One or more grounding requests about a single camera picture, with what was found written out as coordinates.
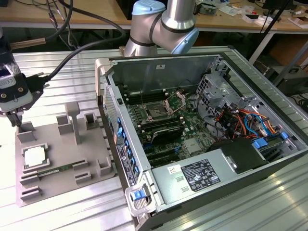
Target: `power supply label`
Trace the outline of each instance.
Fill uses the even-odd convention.
[[[220,182],[219,177],[207,159],[186,165],[181,169],[194,192]]]

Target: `blue tab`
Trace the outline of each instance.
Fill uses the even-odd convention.
[[[285,133],[284,131],[281,133],[281,137],[286,140],[289,136],[287,133]]]
[[[139,169],[138,169],[137,166],[134,167],[134,172],[136,174],[136,177],[138,177],[139,176]]]
[[[145,191],[144,190],[138,190],[138,191],[135,191],[133,194],[132,194],[132,198],[134,201],[138,201],[140,199],[143,199],[146,197],[146,194],[145,194]]]
[[[129,148],[129,142],[125,141],[125,146]]]
[[[259,138],[253,142],[253,145],[255,146],[255,148],[259,149],[261,147],[268,145],[268,143],[265,141],[264,138]]]
[[[117,136],[120,137],[122,136],[123,133],[123,128],[119,128],[119,131],[117,131]]]
[[[130,161],[130,165],[132,165],[133,167],[135,166],[136,164],[136,160],[134,157],[131,158],[131,161]]]
[[[127,154],[128,154],[129,159],[130,159],[132,157],[132,155],[133,155],[133,152],[131,151],[130,148],[128,148]]]

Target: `motherboard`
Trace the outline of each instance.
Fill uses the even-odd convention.
[[[215,141],[216,134],[205,127],[189,96],[173,89],[128,99],[131,121],[151,166],[202,154]]]

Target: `workbench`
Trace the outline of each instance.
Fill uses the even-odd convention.
[[[282,94],[271,94],[273,87],[260,79],[260,73],[247,68],[247,61],[236,51],[223,47],[193,48],[190,52],[225,52],[296,124],[308,133],[307,115],[295,113],[291,101]],[[15,54],[26,76],[50,73],[68,52]],[[40,126],[56,122],[65,113],[64,103],[77,101],[83,117],[100,116],[95,100],[94,62],[97,58],[119,56],[118,50],[84,51],[70,60],[49,82],[43,96],[26,111],[23,121]],[[245,86],[237,86],[250,94]],[[14,133],[7,118],[0,117],[0,229],[1,230],[134,230],[118,176],[19,208],[15,205]],[[308,155],[286,166],[269,178],[214,201],[187,215],[164,224],[157,231],[178,230],[307,230]]]
[[[263,14],[264,9],[254,3],[248,2],[248,0],[244,0],[238,4],[242,6],[254,6],[258,14]],[[116,0],[75,0],[74,7],[105,17],[119,24],[123,29],[130,29],[131,21],[126,19]],[[58,22],[61,22],[59,15],[55,14],[55,16]],[[303,30],[292,24],[288,20],[288,17],[290,17],[290,14],[289,16],[282,16],[282,20],[273,26],[272,30],[265,36],[250,58],[251,63],[255,62],[274,34],[308,34],[308,29]],[[241,15],[232,17],[221,11],[217,11],[216,16],[200,14],[196,18],[197,22],[195,26],[199,28],[200,31],[259,33],[261,30],[261,26],[245,22]],[[14,0],[10,0],[8,7],[0,8],[0,26],[52,28],[47,11],[41,10],[35,6],[27,6]],[[71,27],[79,29],[114,29],[106,23],[78,13],[73,13]]]

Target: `aluminum profile table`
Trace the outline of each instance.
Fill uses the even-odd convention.
[[[236,50],[228,47],[193,48],[190,52],[224,51],[271,99],[305,132],[308,118],[296,111],[274,86]],[[22,71],[29,76],[50,73],[67,52],[16,54]],[[119,56],[118,50],[85,51],[72,59],[50,82],[24,121],[34,126],[56,122],[65,112],[64,103],[78,101],[81,113],[99,115],[95,101],[94,61]],[[252,92],[242,82],[235,86],[246,96]],[[134,230],[118,177],[67,192],[19,208],[15,205],[14,132],[6,118],[0,118],[0,230]],[[308,155],[236,193],[210,203],[159,227],[158,231],[178,230],[308,230]]]

